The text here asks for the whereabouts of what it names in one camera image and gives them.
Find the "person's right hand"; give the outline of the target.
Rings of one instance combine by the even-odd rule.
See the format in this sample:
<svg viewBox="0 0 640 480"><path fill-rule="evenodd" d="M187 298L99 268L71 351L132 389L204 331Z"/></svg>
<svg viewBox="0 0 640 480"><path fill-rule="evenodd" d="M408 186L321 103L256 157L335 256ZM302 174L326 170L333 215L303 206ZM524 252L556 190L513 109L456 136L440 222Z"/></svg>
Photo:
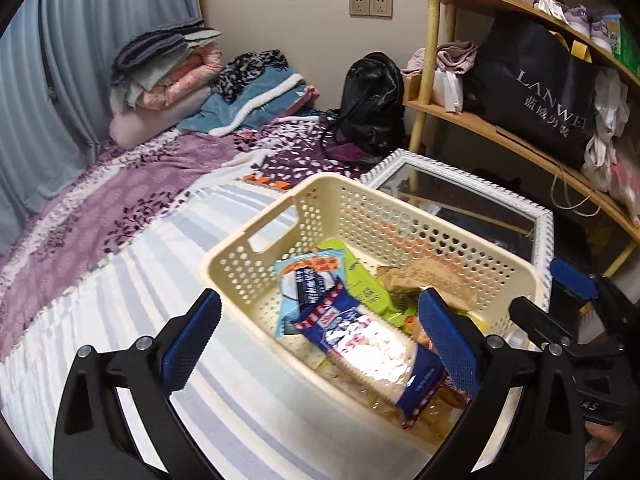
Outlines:
<svg viewBox="0 0 640 480"><path fill-rule="evenodd" d="M611 426L585 422L585 430L590 435L590 440L586 445L586 463L601 463L614 448L625 429L626 425L623 422L616 422Z"/></svg>

